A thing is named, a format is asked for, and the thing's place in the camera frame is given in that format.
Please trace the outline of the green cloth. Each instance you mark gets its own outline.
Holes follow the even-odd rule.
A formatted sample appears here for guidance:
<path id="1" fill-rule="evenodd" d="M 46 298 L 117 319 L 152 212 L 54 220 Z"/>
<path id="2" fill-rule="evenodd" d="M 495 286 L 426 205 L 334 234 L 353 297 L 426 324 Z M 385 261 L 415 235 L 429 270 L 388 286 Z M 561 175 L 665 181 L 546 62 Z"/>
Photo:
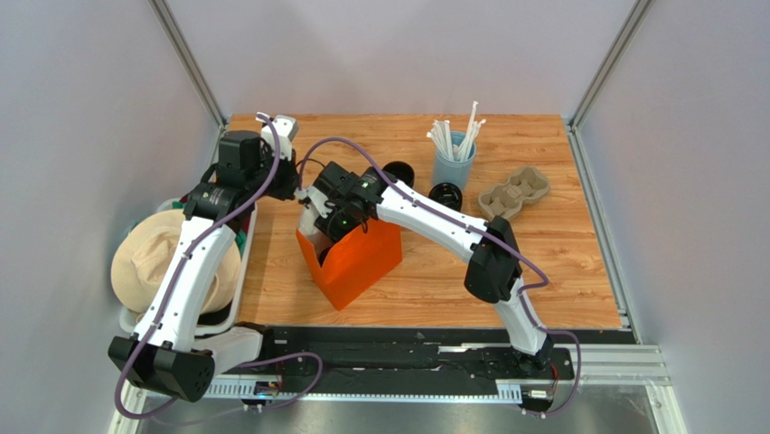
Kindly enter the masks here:
<path id="1" fill-rule="evenodd" d="M 184 207 L 184 203 L 180 201 L 171 201 L 170 203 L 168 203 L 168 209 L 182 210 L 183 207 Z M 247 233 L 243 229 L 240 229 L 235 238 L 235 243 L 238 246 L 240 256 L 244 255 L 247 238 L 248 238 Z"/>

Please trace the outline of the beige hat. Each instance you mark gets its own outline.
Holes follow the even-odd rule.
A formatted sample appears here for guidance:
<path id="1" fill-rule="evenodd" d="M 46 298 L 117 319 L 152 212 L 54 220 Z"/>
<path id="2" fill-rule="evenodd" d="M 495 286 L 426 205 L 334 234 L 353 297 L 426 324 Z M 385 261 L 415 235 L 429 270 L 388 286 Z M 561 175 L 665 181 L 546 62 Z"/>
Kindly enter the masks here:
<path id="1" fill-rule="evenodd" d="M 183 211 L 166 210 L 147 217 L 122 241 L 110 271 L 112 288 L 123 306 L 144 314 L 155 299 L 180 240 Z M 241 256 L 231 244 L 203 303 L 204 314 L 225 308 L 234 298 Z"/>

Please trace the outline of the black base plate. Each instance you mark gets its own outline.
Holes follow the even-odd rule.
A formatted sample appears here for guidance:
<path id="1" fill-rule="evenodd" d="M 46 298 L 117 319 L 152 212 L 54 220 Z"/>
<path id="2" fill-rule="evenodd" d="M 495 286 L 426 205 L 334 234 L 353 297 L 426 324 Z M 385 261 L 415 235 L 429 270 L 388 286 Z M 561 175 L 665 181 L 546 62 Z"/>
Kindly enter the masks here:
<path id="1" fill-rule="evenodd" d="M 448 395 L 496 393 L 500 380 L 566 386 L 573 358 L 553 347 L 539 370 L 513 350 L 502 328 L 275 326 L 260 359 L 298 353 L 282 362 L 286 392 L 303 390 L 315 376 L 315 393 Z"/>

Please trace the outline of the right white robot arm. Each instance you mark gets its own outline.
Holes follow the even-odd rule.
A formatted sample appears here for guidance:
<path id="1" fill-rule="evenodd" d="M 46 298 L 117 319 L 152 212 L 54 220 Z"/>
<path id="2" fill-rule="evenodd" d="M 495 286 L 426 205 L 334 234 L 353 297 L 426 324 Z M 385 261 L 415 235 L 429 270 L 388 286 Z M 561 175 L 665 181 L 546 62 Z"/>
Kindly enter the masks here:
<path id="1" fill-rule="evenodd" d="M 464 286 L 493 306 L 512 348 L 539 370 L 551 362 L 554 344 L 526 293 L 523 266 L 510 223 L 452 210 L 414 191 L 395 175 L 369 167 L 362 175 L 329 163 L 300 193 L 304 217 L 336 244 L 374 220 L 415 232 L 455 254 L 467 269 Z"/>

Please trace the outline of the light blue straw holder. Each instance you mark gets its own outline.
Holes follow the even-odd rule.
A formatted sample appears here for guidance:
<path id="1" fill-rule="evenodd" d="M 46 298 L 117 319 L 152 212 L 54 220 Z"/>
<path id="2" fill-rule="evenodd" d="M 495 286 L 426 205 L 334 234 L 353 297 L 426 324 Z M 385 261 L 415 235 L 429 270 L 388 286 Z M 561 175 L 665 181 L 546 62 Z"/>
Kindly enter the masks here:
<path id="1" fill-rule="evenodd" d="M 468 158 L 457 162 L 447 159 L 444 153 L 438 148 L 435 152 L 433 171 L 431 175 L 431 185 L 449 183 L 457 186 L 463 191 L 468 183 L 472 164 L 476 156 L 476 143 L 470 147 Z"/>

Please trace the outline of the single brown plastic cup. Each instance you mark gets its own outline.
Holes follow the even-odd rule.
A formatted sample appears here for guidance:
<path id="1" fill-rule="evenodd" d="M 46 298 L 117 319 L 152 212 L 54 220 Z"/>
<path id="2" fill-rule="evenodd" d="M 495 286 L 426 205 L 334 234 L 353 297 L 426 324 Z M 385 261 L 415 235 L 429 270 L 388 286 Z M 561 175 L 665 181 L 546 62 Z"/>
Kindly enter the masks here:
<path id="1" fill-rule="evenodd" d="M 324 263 L 325 263 L 325 261 L 326 261 L 326 259 L 327 259 L 328 255 L 329 255 L 329 253 L 330 253 L 330 251 L 331 251 L 332 247 L 333 247 L 333 245 L 330 245 L 330 246 L 326 247 L 326 248 L 325 248 L 325 249 L 323 249 L 323 250 L 321 251 L 321 253 L 319 254 L 319 256 L 318 256 L 318 263 L 319 263 L 319 265 L 320 265 L 321 267 L 324 265 Z"/>

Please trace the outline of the orange paper bag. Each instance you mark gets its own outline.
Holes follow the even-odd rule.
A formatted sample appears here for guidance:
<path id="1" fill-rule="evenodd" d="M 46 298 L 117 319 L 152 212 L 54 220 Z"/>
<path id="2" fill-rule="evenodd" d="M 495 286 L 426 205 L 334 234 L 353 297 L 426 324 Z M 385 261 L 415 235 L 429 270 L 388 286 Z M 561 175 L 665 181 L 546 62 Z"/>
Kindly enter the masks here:
<path id="1" fill-rule="evenodd" d="M 312 281 L 338 311 L 348 307 L 402 261 L 401 228 L 369 220 L 369 232 L 357 228 L 332 243 L 315 228 L 315 217 L 304 209 L 297 224 L 296 239 Z M 324 265 L 318 263 L 323 249 L 333 245 Z"/>

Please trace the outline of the black lid stack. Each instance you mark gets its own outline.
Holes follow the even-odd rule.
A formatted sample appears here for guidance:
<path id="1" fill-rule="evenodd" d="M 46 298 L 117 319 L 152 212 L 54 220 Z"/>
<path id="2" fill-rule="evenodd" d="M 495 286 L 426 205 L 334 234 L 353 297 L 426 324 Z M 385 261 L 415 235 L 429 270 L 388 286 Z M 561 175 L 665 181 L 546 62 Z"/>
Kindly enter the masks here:
<path id="1" fill-rule="evenodd" d="M 428 198 L 451 210 L 462 211 L 463 193 L 455 184 L 439 183 L 434 185 L 428 194 Z"/>

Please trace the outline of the white plastic tray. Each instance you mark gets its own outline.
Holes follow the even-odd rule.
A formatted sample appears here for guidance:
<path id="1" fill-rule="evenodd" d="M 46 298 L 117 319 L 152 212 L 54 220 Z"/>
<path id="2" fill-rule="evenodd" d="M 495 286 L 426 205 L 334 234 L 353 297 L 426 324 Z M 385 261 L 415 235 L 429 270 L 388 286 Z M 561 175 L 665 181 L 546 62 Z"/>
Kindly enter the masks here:
<path id="1" fill-rule="evenodd" d="M 181 202 L 182 200 L 180 198 L 168 199 L 164 201 L 156 209 L 156 213 L 166 211 L 166 210 L 172 210 L 172 209 L 168 209 L 168 203 L 170 203 L 171 201 Z M 231 326 L 233 326 L 236 322 L 236 316 L 240 306 L 246 271 L 248 270 L 248 257 L 251 251 L 251 245 L 254 238 L 254 235 L 251 233 L 251 229 L 254 223 L 256 222 L 257 215 L 258 215 L 258 212 L 253 211 L 250 214 L 249 219 L 243 222 L 243 224 L 241 225 L 241 229 L 243 229 L 247 233 L 248 238 L 247 238 L 247 243 L 244 250 L 244 255 L 241 256 L 241 267 L 240 267 L 239 279 L 238 279 L 237 288 L 235 290 L 234 298 L 222 310 L 214 313 L 209 313 L 209 314 L 202 313 L 199 316 L 197 326 L 195 328 L 195 335 L 197 337 L 204 337 L 206 335 L 217 335 L 217 334 L 223 333 L 227 329 L 229 329 Z M 126 308 L 125 306 L 122 306 L 121 311 L 118 315 L 118 322 L 120 324 L 120 328 L 126 333 L 132 332 L 134 328 L 138 325 L 140 320 L 142 319 L 143 315 L 144 314 L 135 313 L 129 310 L 128 308 Z"/>

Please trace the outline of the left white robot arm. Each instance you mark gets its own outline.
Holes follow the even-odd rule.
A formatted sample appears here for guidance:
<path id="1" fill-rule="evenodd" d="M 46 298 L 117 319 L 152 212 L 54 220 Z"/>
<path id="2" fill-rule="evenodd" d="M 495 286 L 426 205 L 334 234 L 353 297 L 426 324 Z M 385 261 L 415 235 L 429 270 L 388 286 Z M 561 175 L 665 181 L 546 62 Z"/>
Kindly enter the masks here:
<path id="1" fill-rule="evenodd" d="M 195 329 L 215 272 L 252 217 L 255 201 L 293 199 L 299 185 L 295 135 L 272 122 L 261 132 L 221 137 L 218 162 L 187 196 L 181 239 L 154 301 L 130 336 L 114 337 L 108 348 L 122 380 L 196 402 L 216 376 L 258 359 L 264 340 L 272 337 L 266 326 L 238 323 L 202 340 Z"/>

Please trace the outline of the bottom pulp cup carrier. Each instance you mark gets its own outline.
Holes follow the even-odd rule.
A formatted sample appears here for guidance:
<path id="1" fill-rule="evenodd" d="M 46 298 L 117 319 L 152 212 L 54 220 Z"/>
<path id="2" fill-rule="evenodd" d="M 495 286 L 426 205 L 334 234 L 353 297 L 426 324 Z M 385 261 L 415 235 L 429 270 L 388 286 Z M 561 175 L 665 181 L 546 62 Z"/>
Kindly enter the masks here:
<path id="1" fill-rule="evenodd" d="M 538 168 L 524 165 L 513 170 L 506 181 L 482 191 L 477 198 L 481 214 L 491 221 L 495 216 L 511 220 L 524 205 L 538 203 L 550 191 L 550 181 Z"/>

